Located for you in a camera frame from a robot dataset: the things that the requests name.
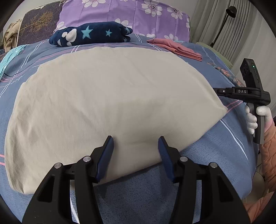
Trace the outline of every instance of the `pink folded cloth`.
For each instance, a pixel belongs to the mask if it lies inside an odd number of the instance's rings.
[[[195,59],[200,62],[202,61],[202,55],[200,53],[196,53],[192,49],[187,48],[180,43],[176,43],[172,40],[155,38],[152,40],[147,40],[147,42],[159,47],[163,47],[175,54],[184,56],[186,58]]]

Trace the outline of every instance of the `gloved hand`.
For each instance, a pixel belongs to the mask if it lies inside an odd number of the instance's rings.
[[[245,106],[245,113],[246,113],[247,130],[251,135],[253,135],[255,132],[255,129],[258,127],[257,118],[256,116],[250,113],[250,109],[247,105]],[[264,120],[265,120],[264,132],[266,132],[273,123],[273,118],[271,115],[270,108],[267,106],[259,106],[256,109],[256,113],[260,116],[264,116]]]

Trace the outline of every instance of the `beige cloth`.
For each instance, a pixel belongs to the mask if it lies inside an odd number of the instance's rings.
[[[17,35],[21,24],[21,19],[17,20],[15,23],[11,23],[5,34],[3,35],[2,43],[4,43],[5,52],[10,51],[17,45]]]
[[[161,161],[165,136],[182,150],[226,114],[212,87],[171,52],[95,47],[38,68],[17,93],[5,139],[12,189],[34,193],[56,163],[70,164],[102,146],[114,152],[101,183]]]

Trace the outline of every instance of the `floor lamp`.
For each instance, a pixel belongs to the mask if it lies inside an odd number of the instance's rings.
[[[215,40],[210,44],[210,47],[213,47],[215,42],[217,41],[219,35],[221,34],[221,31],[226,23],[226,20],[228,18],[228,16],[231,16],[232,18],[236,18],[236,14],[237,14],[237,8],[235,6],[230,6],[229,8],[226,9],[226,13],[227,15],[225,15],[225,18],[223,20],[223,23],[221,25],[221,29],[219,30],[219,33],[217,34]]]

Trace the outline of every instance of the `pillow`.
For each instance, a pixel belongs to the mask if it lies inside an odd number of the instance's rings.
[[[67,27],[58,30],[51,36],[49,43],[68,47],[79,44],[122,43],[129,42],[131,28],[116,22],[85,23],[78,27]]]
[[[150,38],[189,41],[189,16],[155,0],[69,0],[60,13],[57,29],[84,23],[115,21]]]

